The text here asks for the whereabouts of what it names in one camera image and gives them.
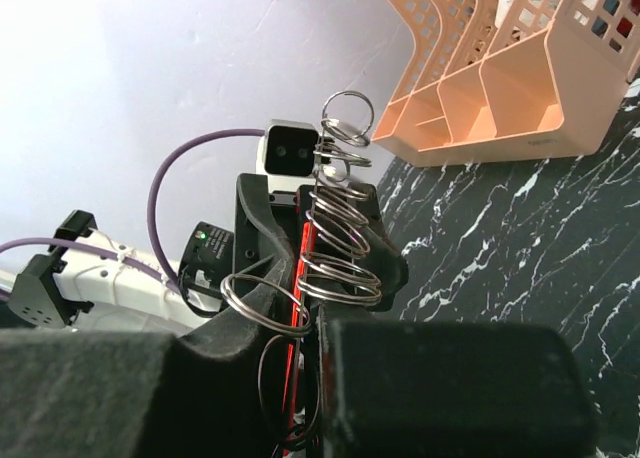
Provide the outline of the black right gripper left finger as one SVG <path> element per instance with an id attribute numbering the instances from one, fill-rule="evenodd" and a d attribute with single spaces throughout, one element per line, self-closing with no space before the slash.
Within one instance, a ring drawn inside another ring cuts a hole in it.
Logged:
<path id="1" fill-rule="evenodd" d="M 5 457 L 267 457 L 267 330 L 233 310 L 189 333 L 1 333 Z"/>

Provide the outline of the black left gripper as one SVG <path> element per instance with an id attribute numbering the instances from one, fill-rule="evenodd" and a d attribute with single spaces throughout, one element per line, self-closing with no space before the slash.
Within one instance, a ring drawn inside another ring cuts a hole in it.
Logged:
<path id="1" fill-rule="evenodd" d="M 297 191 L 271 191 L 265 175 L 236 180 L 235 228 L 197 223 L 177 271 L 177 288 L 189 311 L 212 318 L 228 307 L 222 280 L 234 273 L 264 277 L 273 266 L 294 274 L 300 245 Z"/>

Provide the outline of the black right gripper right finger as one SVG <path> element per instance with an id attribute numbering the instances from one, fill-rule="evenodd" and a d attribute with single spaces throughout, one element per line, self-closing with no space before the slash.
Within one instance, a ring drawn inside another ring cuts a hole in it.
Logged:
<path id="1" fill-rule="evenodd" d="M 321 457 L 590 457 L 598 419 L 553 329 L 317 315 Z"/>

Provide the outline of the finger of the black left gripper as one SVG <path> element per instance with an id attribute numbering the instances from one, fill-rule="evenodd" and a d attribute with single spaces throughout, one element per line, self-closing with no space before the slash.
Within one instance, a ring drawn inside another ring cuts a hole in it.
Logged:
<path id="1" fill-rule="evenodd" d="M 361 228 L 360 231 L 369 243 L 371 250 L 359 264 L 375 274 L 381 281 L 381 300 L 375 305 L 375 308 L 392 308 L 396 294 L 408 282 L 408 263 L 386 232 L 376 187 L 367 183 L 350 183 L 349 188 L 366 195 L 365 201 L 353 201 L 356 209 L 369 221 L 369 224 Z"/>

